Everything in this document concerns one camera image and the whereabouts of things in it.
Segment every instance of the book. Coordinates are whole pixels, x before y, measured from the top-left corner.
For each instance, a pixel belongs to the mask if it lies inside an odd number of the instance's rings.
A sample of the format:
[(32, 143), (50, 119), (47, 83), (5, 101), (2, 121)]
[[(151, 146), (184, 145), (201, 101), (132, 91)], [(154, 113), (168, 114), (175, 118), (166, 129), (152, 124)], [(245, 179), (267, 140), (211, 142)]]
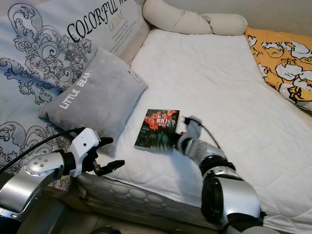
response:
[(161, 146), (171, 144), (171, 134), (176, 132), (180, 111), (148, 109), (135, 148), (158, 150)]

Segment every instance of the cartoon print blanket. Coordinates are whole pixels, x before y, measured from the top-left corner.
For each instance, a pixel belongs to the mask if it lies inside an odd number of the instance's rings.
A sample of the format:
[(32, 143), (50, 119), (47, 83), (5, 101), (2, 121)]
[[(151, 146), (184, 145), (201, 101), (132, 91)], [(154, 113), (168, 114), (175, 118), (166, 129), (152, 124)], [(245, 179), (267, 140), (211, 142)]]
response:
[(312, 38), (252, 28), (245, 35), (264, 80), (312, 112)]

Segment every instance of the cylindrical cushion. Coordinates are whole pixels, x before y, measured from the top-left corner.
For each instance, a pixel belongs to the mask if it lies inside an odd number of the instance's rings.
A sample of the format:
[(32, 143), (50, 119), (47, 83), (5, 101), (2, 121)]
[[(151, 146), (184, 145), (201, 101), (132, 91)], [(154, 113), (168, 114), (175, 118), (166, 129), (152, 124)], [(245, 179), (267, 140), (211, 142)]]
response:
[(247, 20), (236, 14), (202, 14), (209, 23), (214, 34), (217, 35), (243, 35), (247, 29)]
[(169, 32), (211, 34), (207, 21), (199, 14), (177, 9), (163, 0), (146, 0), (144, 18), (154, 26)]

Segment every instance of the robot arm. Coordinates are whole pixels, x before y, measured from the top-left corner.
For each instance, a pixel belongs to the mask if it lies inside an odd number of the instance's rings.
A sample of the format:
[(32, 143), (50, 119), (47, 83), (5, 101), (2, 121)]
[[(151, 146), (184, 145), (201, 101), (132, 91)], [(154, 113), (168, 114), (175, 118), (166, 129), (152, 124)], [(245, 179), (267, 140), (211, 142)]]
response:
[(186, 123), (187, 132), (176, 146), (200, 168), (203, 176), (201, 212), (207, 221), (226, 234), (278, 234), (262, 227), (265, 213), (261, 211), (257, 193), (237, 174), (224, 152), (198, 139), (200, 120), (190, 117)]
[(112, 143), (110, 137), (99, 138), (92, 129), (84, 129), (72, 142), (69, 152), (38, 153), (27, 157), (21, 170), (0, 190), (0, 216), (23, 221), (42, 189), (62, 176), (76, 177), (94, 170), (98, 176), (123, 166), (123, 160), (99, 167), (96, 150)]

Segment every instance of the bed sheet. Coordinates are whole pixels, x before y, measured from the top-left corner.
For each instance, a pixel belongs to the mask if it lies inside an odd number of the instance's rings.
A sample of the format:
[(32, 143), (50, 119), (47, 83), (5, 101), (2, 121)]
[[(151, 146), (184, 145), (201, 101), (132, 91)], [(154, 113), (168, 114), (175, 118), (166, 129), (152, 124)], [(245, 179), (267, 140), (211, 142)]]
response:
[(202, 178), (190, 159), (134, 148), (147, 109), (195, 111), (256, 189), (265, 225), (311, 233), (312, 117), (265, 83), (244, 35), (153, 30), (132, 68), (149, 88), (118, 139), (116, 157), (99, 156), (101, 164), (126, 160), (109, 178), (200, 207)]

